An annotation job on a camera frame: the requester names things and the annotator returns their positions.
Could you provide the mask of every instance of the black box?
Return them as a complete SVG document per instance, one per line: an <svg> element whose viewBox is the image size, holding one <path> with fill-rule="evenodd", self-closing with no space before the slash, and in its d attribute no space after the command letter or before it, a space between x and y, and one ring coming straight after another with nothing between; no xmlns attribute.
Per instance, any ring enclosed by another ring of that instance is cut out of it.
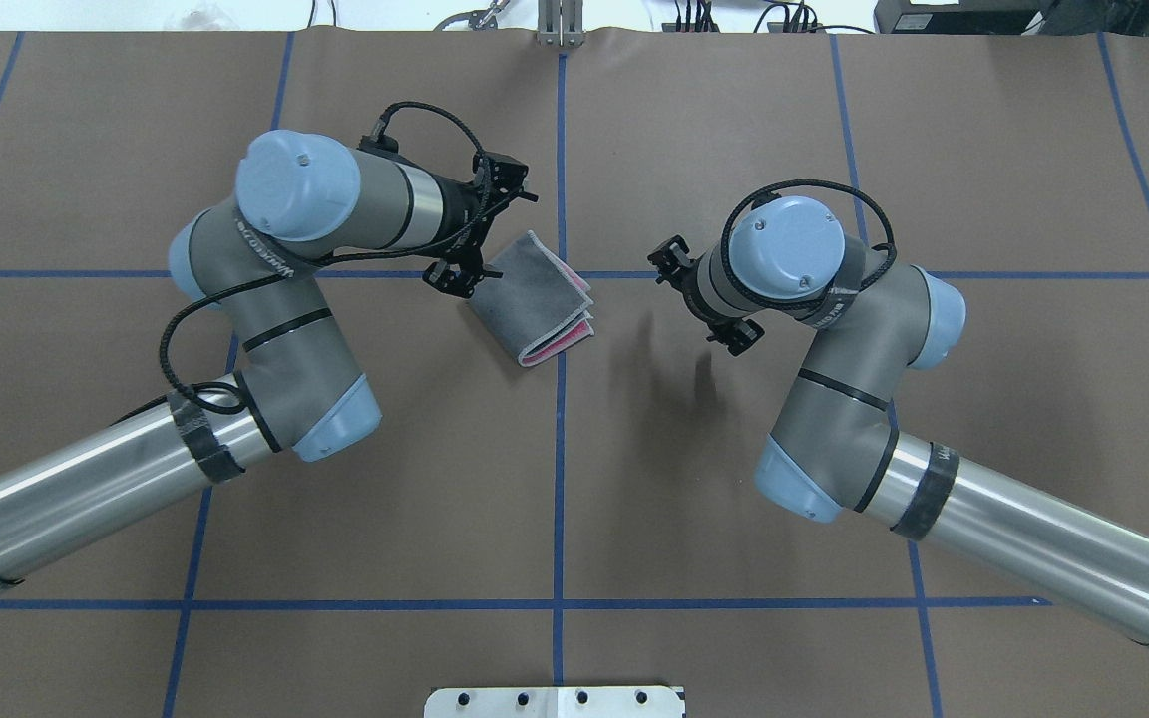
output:
<svg viewBox="0 0 1149 718"><path fill-rule="evenodd" d="M911 0L877 0L876 29L897 34L1023 34L1040 9L1040 0L958 0L920 5Z"/></svg>

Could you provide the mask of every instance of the white bracket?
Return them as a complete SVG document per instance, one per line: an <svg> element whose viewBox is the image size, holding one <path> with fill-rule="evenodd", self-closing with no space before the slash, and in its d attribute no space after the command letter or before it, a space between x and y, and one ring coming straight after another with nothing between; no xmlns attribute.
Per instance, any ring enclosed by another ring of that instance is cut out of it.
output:
<svg viewBox="0 0 1149 718"><path fill-rule="evenodd" d="M539 0L539 45L584 45L584 0Z"/></svg>
<svg viewBox="0 0 1149 718"><path fill-rule="evenodd" d="M424 718L685 718L685 689L673 686L440 689Z"/></svg>

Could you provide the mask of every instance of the folded cloth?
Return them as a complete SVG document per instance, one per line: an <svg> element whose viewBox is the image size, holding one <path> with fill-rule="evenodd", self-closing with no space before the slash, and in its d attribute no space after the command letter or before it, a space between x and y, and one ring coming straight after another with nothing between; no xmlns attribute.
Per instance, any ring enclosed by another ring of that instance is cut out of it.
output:
<svg viewBox="0 0 1149 718"><path fill-rule="evenodd" d="M533 366L593 335L587 308L592 289L534 232L511 242L491 261L502 278L486 280L469 306L504 350Z"/></svg>

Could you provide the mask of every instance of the robotic arm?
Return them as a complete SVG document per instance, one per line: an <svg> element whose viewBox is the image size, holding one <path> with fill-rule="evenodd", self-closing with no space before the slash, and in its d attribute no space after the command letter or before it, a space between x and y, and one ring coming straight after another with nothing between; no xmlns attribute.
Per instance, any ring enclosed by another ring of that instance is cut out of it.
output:
<svg viewBox="0 0 1149 718"><path fill-rule="evenodd" d="M396 109L430 109L473 142L473 182L433 176L384 134ZM159 403L0 477L0 593L184 496L218 485L291 447L327 457L378 426L379 406L348 350L314 273L354 260L418 254L435 289L470 296L499 276L481 262L493 218L525 192L527 168L481 148L444 109L400 102L357 149L331 138L272 131L238 165L237 191L179 232L169 264L194 303L164 332L163 372L175 391ZM371 249L333 255L339 248ZM184 385L170 337L188 314L218 306L246 368Z"/></svg>
<svg viewBox="0 0 1149 718"><path fill-rule="evenodd" d="M888 245L845 237L816 200L770 194L802 185L865 201ZM708 340L747 350L763 333L747 317L766 308L818 330L757 464L762 494L816 522L856 510L1020 578L1149 648L1148 536L890 426L899 378L948 355L965 303L895 261L888 219L870 199L833 183L771 185L739 204L715 249L697 260L688 252L678 237L650 261L657 281L711 329Z"/></svg>

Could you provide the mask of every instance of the light blue cap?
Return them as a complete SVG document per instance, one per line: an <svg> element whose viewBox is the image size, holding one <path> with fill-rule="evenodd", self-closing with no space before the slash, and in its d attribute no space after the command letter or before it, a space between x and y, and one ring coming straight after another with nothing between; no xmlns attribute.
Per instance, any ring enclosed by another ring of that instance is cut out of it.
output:
<svg viewBox="0 0 1149 718"><path fill-rule="evenodd" d="M381 417L379 403L363 375L292 448L306 461L325 458L364 440L379 426Z"/></svg>
<svg viewBox="0 0 1149 718"><path fill-rule="evenodd" d="M788 456L770 437L756 464L756 487L770 501L804 518L826 524L840 515L840 504Z"/></svg>
<svg viewBox="0 0 1149 718"><path fill-rule="evenodd" d="M206 215L206 213L199 214L186 224L171 240L171 246L168 249L168 270L171 272L171 281L188 298L188 301L207 296L207 293L198 286L198 277L193 275L193 263L188 260L188 240L193 237L193 227L196 226L198 219L201 219L201 215ZM208 307L208 309L218 308L218 304Z"/></svg>
<svg viewBox="0 0 1149 718"><path fill-rule="evenodd" d="M357 206L361 170L330 137L276 129L238 163L238 208L259 231L311 241L337 231Z"/></svg>
<svg viewBox="0 0 1149 718"><path fill-rule="evenodd" d="M808 196L753 209L730 233L730 268L765 299L802 299L827 286L845 257L845 230Z"/></svg>
<svg viewBox="0 0 1149 718"><path fill-rule="evenodd" d="M956 287L939 277L916 268L925 278L930 289L930 331L925 334L925 346L911 362L912 369L932 369L948 357L951 347L961 341L965 331L965 299Z"/></svg>

